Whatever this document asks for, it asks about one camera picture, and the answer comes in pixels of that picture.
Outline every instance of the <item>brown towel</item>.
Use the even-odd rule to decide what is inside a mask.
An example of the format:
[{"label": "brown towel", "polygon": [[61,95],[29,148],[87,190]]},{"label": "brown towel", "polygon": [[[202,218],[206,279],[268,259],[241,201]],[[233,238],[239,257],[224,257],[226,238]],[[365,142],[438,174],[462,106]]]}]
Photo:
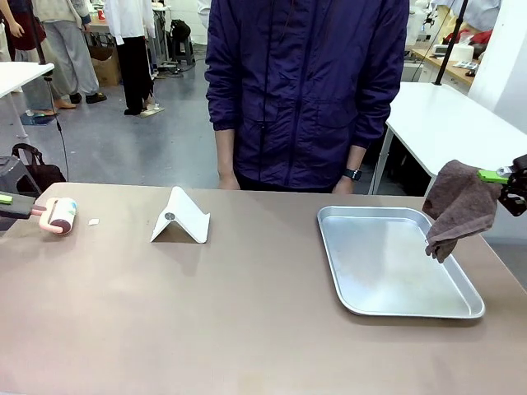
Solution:
[{"label": "brown towel", "polygon": [[436,220],[427,235],[427,255],[443,263],[459,239],[489,230],[501,187],[480,180],[475,167],[457,160],[447,163],[422,207]]}]

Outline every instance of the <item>dark blue jacket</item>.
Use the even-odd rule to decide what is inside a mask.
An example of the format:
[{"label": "dark blue jacket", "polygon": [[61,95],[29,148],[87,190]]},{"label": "dark blue jacket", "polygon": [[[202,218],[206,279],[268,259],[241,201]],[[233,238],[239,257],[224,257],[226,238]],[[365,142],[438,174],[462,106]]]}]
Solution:
[{"label": "dark blue jacket", "polygon": [[235,169],[337,183],[350,146],[383,134],[408,14],[408,0],[213,0],[207,98],[214,130],[236,131]]},{"label": "dark blue jacket", "polygon": [[7,0],[12,14],[24,14],[30,12],[31,4],[27,0]]}]

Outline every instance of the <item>table leg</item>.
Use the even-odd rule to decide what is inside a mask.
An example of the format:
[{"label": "table leg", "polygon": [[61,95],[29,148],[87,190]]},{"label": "table leg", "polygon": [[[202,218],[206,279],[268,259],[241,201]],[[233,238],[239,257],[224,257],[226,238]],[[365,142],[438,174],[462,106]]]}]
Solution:
[{"label": "table leg", "polygon": [[430,193],[430,189],[431,189],[431,187],[434,185],[434,183],[436,182],[436,178],[437,178],[436,175],[433,175],[433,176],[431,177],[430,183],[428,184],[427,192],[425,193],[425,197],[427,197],[428,194]]},{"label": "table leg", "polygon": [[368,191],[369,195],[376,195],[379,190],[380,179],[382,179],[382,174],[385,172],[386,161],[388,160],[389,147],[392,144],[394,139],[394,132],[392,129],[388,128],[386,131],[385,141],[382,144],[382,149],[380,150],[379,160],[377,161],[377,166],[375,168],[375,173],[373,174],[373,179],[371,180],[370,190]]},{"label": "table leg", "polygon": [[18,129],[16,131],[16,136],[21,139],[21,142],[27,142],[29,144],[29,136],[27,135],[26,130],[24,129],[24,125],[22,125],[20,116],[18,115],[18,109],[16,109],[15,102],[13,101],[11,93],[6,95],[6,98],[7,103],[9,104],[12,110],[12,119],[9,122],[15,125]]},{"label": "table leg", "polygon": [[[7,121],[9,123],[12,123],[15,125],[15,127],[18,129],[16,131],[16,137],[18,138],[18,142],[24,142],[26,144],[30,144],[30,137],[27,135],[26,130],[24,129],[24,125],[22,125],[22,121],[20,120],[20,116],[18,114],[18,109],[16,109],[15,101],[13,100],[11,93],[7,94],[6,96],[7,103],[11,107],[11,114],[12,118],[8,119]],[[31,163],[33,160],[32,155],[28,151],[24,151],[26,154],[27,163]]]}]

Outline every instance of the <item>black pants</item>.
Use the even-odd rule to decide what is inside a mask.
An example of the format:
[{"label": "black pants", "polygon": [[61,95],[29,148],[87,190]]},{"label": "black pants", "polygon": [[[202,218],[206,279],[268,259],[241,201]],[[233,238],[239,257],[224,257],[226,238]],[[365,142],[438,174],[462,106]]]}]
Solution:
[{"label": "black pants", "polygon": [[117,54],[123,77],[127,114],[137,115],[142,111],[142,102],[153,93],[154,82],[150,77],[145,38],[133,37],[123,41],[123,45],[117,46]]},{"label": "black pants", "polygon": [[331,193],[335,188],[334,185],[325,188],[287,188],[281,187],[279,185],[271,185],[266,183],[261,183],[253,179],[248,179],[240,173],[236,172],[236,179],[240,185],[242,191],[269,191],[269,192],[300,192],[300,193]]}]

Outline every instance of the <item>white table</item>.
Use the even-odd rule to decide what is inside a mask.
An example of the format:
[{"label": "white table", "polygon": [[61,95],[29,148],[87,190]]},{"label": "white table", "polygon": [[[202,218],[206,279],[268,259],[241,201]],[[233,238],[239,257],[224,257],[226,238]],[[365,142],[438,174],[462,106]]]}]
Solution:
[{"label": "white table", "polygon": [[11,97],[11,92],[53,69],[54,65],[52,63],[39,65],[38,63],[29,62],[0,62],[0,99],[6,96],[8,104],[12,107],[12,119],[7,121],[18,126],[19,131],[16,136],[22,139],[23,142],[29,141],[18,110]]},{"label": "white table", "polygon": [[370,194],[376,194],[394,135],[431,176],[456,159],[497,170],[527,154],[527,135],[449,86],[403,82],[392,103],[388,132]]}]

